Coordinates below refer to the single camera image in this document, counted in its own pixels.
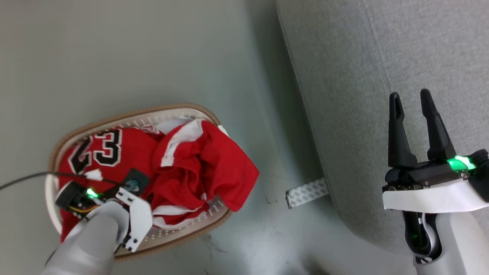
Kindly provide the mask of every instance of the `sofa cushion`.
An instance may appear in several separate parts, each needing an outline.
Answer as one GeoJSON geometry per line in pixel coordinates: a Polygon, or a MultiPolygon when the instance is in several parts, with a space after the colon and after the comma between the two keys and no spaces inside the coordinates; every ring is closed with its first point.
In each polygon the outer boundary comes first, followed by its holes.
{"type": "MultiPolygon", "coordinates": [[[[429,148],[423,88],[459,155],[489,149],[489,3],[278,0],[278,13],[339,215],[368,242],[409,253],[402,214],[381,197],[388,96],[401,96],[418,161],[429,148]]],[[[474,215],[489,232],[489,209],[474,215]]]]}

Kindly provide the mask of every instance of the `clothes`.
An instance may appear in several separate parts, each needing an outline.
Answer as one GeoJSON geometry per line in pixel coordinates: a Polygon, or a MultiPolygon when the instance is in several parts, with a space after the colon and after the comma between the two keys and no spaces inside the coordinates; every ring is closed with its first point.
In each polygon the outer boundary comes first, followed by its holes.
{"type": "Polygon", "coordinates": [[[229,209],[238,211],[259,175],[233,140],[202,119],[166,135],[158,144],[152,163],[157,173],[151,201],[154,215],[173,213],[155,221],[163,229],[206,211],[207,201],[216,195],[229,209]]]}
{"type": "MultiPolygon", "coordinates": [[[[151,204],[154,225],[165,230],[179,229],[205,215],[207,202],[216,195],[238,211],[258,178],[258,170],[239,146],[201,119],[97,133],[70,148],[60,165],[60,172],[68,173],[94,174],[94,169],[117,182],[131,169],[144,173],[151,182],[141,198],[151,204]]],[[[97,193],[114,188],[111,183],[70,177],[60,178],[60,188],[71,180],[97,193]]],[[[68,211],[62,211],[62,218],[63,241],[79,219],[68,211]]]]}
{"type": "MultiPolygon", "coordinates": [[[[151,158],[163,134],[156,129],[115,128],[89,136],[67,150],[60,163],[60,172],[83,174],[99,169],[102,177],[122,182],[131,169],[137,169],[148,178],[155,177],[151,158]]],[[[60,189],[75,180],[97,193],[103,193],[114,185],[111,183],[60,177],[60,189]]],[[[147,197],[151,186],[141,195],[147,197]]],[[[67,236],[79,219],[69,211],[61,211],[63,230],[61,240],[67,236]]]]}

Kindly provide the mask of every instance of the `yellow wire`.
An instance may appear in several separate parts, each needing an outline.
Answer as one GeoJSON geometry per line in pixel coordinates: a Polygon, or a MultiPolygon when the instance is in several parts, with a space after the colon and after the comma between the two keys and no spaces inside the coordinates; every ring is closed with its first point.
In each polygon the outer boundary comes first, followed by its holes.
{"type": "Polygon", "coordinates": [[[75,211],[77,211],[77,212],[80,212],[80,213],[88,213],[88,212],[90,212],[90,211],[94,210],[94,209],[95,209],[95,208],[97,208],[97,207],[98,207],[98,206],[94,206],[94,207],[92,207],[92,208],[88,208],[88,209],[78,209],[78,208],[74,208],[74,207],[70,206],[69,208],[71,208],[71,209],[73,209],[73,210],[75,210],[75,211]]]}

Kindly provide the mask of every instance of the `white plastic basket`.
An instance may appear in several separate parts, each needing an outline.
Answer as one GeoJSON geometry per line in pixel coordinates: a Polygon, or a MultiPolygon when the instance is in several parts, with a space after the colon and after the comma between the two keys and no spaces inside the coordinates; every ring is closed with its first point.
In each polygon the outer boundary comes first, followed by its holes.
{"type": "MultiPolygon", "coordinates": [[[[185,103],[149,108],[105,119],[103,121],[77,129],[66,135],[63,139],[61,139],[61,141],[58,142],[51,153],[49,170],[57,171],[66,150],[74,145],[77,141],[93,133],[117,126],[141,127],[145,125],[156,125],[165,120],[182,116],[206,119],[227,134],[217,117],[206,108],[197,104],[185,103]]],[[[60,211],[54,205],[54,200],[58,190],[58,178],[55,176],[47,176],[45,182],[47,211],[54,227],[58,233],[61,233],[62,226],[60,211]]],[[[209,202],[209,204],[210,210],[206,216],[196,219],[194,222],[182,229],[167,231],[153,227],[137,251],[129,252],[125,249],[120,249],[116,255],[116,260],[124,261],[134,257],[152,254],[187,242],[220,226],[230,217],[232,212],[221,202],[219,198],[214,199],[213,201],[209,202]]]]}

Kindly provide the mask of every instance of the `grey floor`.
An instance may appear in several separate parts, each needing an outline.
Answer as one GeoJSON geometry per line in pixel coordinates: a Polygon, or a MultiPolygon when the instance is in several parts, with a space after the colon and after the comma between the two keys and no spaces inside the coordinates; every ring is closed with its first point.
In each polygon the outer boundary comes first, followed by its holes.
{"type": "MultiPolygon", "coordinates": [[[[287,189],[321,177],[299,99],[273,0],[0,0],[0,182],[45,170],[74,128],[176,102],[214,112],[261,171],[223,226],[113,274],[414,274],[327,198],[287,209],[287,189]]],[[[39,273],[58,245],[43,180],[0,209],[0,273],[39,273]]]]}

